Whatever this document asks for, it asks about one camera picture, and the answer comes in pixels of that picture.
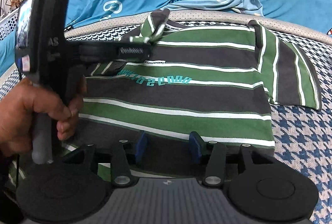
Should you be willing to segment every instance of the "beige dotted padding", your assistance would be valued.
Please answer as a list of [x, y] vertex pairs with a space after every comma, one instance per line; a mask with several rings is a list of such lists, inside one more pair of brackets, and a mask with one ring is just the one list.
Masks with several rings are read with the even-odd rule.
[[[66, 32], [65, 37], [70, 38], [115, 27], [142, 24], [149, 14], [150, 12], [146, 12], [138, 15], [114, 18], [94, 23], [91, 25], [79, 27]], [[313, 29], [301, 25], [292, 24], [265, 17], [228, 13], [221, 11], [178, 10], [178, 11], [171, 11], [169, 19], [175, 22], [209, 21], [209, 22], [224, 22], [224, 23], [244, 24], [244, 25], [247, 25], [250, 20], [255, 19], [259, 21], [261, 24], [263, 24], [267, 29], [275, 30], [282, 33], [293, 34], [299, 37], [304, 37], [307, 39], [312, 39], [332, 45], [332, 38], [326, 34], [323, 34], [321, 32], [315, 31]]]

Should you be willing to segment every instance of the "blue and beige houndstooth pattern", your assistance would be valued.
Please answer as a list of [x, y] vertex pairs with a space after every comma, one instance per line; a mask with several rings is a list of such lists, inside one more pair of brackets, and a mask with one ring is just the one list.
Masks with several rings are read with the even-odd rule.
[[[214, 22], [182, 22], [188, 26]], [[72, 39], [114, 39], [136, 26], [108, 29]], [[314, 224], [332, 223], [332, 46], [275, 32], [286, 42], [298, 44], [316, 67], [322, 88], [321, 112], [298, 106], [272, 106], [275, 157], [309, 177], [318, 187]], [[14, 71], [0, 88], [0, 99], [19, 81]]]

